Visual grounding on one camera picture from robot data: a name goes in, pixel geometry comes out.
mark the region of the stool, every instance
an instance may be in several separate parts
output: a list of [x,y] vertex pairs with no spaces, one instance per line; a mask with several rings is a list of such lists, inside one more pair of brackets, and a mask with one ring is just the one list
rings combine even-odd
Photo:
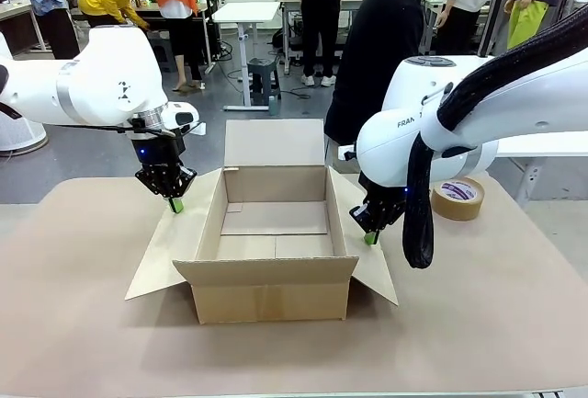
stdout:
[[262,106],[269,106],[269,97],[282,98],[277,77],[277,64],[275,61],[253,58],[247,63],[249,72],[253,74],[254,81],[251,84],[251,97],[254,102],[262,100]]
[[147,40],[155,53],[155,59],[159,64],[159,68],[165,72],[177,72],[177,65],[175,65],[175,57],[172,52],[172,43],[161,37],[159,32],[150,32],[147,34]]

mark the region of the cardboard box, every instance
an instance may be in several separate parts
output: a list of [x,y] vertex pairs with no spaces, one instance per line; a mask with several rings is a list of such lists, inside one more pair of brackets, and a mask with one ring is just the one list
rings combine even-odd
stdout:
[[164,211],[126,300],[187,281],[202,324],[345,319],[353,276],[398,304],[362,199],[324,166],[321,120],[230,120],[225,166]]

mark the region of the roll of tape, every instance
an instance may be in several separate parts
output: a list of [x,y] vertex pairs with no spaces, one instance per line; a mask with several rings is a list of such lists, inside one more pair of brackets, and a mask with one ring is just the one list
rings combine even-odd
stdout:
[[466,177],[451,179],[433,187],[433,211],[452,221],[471,221],[480,214],[484,188]]

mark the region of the black trousers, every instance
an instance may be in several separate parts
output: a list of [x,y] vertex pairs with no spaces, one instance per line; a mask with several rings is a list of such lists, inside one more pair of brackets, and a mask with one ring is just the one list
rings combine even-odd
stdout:
[[71,60],[80,54],[74,25],[66,9],[53,9],[43,16],[37,16],[37,22],[56,60]]
[[96,28],[98,26],[120,26],[120,23],[111,15],[86,15],[84,14],[85,19],[87,19],[88,24],[91,28]]
[[304,74],[314,75],[316,50],[319,35],[322,41],[322,75],[333,76],[334,46],[339,31],[339,11],[319,8],[302,8],[302,49],[304,51]]
[[184,55],[187,65],[190,66],[192,79],[202,81],[202,74],[199,70],[199,59],[201,54],[198,43],[199,32],[194,14],[188,18],[166,18],[169,29],[169,40],[172,44],[174,56]]
[[437,30],[437,55],[466,55],[471,37],[476,32],[478,12],[453,7],[445,25]]

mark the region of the shoe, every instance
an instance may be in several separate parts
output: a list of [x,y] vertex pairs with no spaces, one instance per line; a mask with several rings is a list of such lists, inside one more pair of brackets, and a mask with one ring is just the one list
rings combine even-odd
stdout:
[[321,86],[323,87],[330,87],[332,85],[334,85],[334,83],[337,81],[337,77],[335,75],[333,76],[323,76],[322,80],[321,80]]
[[314,87],[314,76],[307,76],[306,74],[302,74],[300,80],[305,86]]

